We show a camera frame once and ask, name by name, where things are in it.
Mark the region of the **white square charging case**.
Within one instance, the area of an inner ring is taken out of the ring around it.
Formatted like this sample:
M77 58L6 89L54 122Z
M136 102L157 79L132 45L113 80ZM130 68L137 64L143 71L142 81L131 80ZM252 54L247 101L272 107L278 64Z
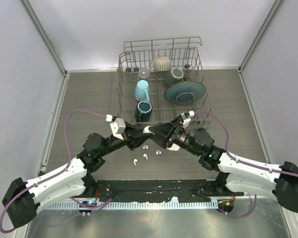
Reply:
M144 129L143 129L143 133L151 133L150 131L150 126L146 126Z

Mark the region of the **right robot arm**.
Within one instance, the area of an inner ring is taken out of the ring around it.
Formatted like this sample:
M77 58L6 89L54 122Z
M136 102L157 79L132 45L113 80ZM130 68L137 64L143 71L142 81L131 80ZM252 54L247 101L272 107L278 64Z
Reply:
M235 155L227 148L214 145L209 133L198 129L193 135L185 131L188 119L147 126L144 133L165 149L180 148L199 157L199 164L209 171L217 171L215 192L225 196L229 192L251 193L277 201L282 207L298 213L298 166L285 161L282 165L262 163Z

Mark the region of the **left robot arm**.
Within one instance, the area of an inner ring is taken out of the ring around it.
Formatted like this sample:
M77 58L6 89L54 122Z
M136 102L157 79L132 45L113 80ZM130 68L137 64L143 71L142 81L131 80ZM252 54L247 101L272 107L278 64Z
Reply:
M126 122L122 125L113 122L110 126L112 135L105 138L96 132L90 134L83 150L65 165L27 181L14 179L2 199L4 210L0 216L0 231L7 232L2 227L5 215L17 229L32 221L49 205L65 198L92 197L96 181L91 174L105 163L104 156L125 146L134 150L154 136L148 126L132 126Z

